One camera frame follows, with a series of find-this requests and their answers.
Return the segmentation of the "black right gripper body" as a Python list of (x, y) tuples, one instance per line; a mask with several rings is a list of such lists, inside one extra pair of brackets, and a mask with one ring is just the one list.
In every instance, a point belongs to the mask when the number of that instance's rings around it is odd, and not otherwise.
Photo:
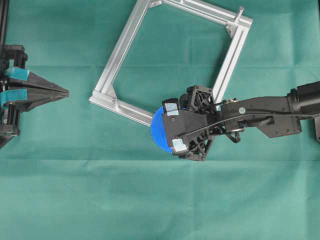
[[(192, 132), (212, 124), (217, 120), (216, 106), (212, 89), (199, 85), (190, 86), (179, 99), (181, 110), (187, 111), (183, 119), (186, 123), (186, 132)], [(215, 127), (192, 133), (182, 137), (188, 147), (184, 153), (179, 153), (181, 159), (204, 161), (217, 134), (221, 131)]]

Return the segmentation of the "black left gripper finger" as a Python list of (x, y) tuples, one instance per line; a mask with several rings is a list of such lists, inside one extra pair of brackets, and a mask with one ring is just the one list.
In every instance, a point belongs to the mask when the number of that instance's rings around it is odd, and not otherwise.
[(67, 98), (69, 91), (57, 91), (39, 88), (17, 88), (9, 89), (0, 93), (0, 107), (8, 108), (13, 105), (18, 111), (29, 112), (30, 110)]
[(17, 88), (35, 88), (69, 94), (69, 91), (53, 82), (47, 81), (30, 70), (11, 67), (4, 75), (9, 78), (9, 86)]

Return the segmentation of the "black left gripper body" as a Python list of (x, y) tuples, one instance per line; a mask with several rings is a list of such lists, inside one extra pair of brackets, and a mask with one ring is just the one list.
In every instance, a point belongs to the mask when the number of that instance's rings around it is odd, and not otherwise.
[(22, 45), (2, 45), (0, 48), (0, 135), (15, 137), (20, 134), (20, 111), (16, 101), (27, 99), (27, 91), (14, 88), (13, 78), (22, 81), (28, 79), (25, 69), (28, 55)]

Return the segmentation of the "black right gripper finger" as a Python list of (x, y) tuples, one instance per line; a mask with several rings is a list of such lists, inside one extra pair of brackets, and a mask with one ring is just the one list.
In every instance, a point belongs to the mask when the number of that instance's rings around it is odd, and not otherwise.
[(184, 144), (182, 138), (172, 139), (172, 154), (173, 155), (182, 155), (187, 152), (187, 146)]
[(162, 102), (163, 111), (168, 116), (178, 116), (179, 115), (179, 100), (177, 98), (169, 98)]

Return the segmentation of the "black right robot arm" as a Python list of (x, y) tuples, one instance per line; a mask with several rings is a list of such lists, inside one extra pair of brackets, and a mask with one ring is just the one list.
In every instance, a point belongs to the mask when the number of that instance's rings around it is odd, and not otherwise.
[(215, 102), (212, 90), (187, 88), (180, 98), (163, 101), (159, 122), (168, 152), (181, 159), (204, 161), (217, 136), (241, 140), (246, 128), (257, 128), (269, 138), (299, 134), (301, 121), (320, 115), (320, 83), (290, 90), (286, 96), (235, 98)]

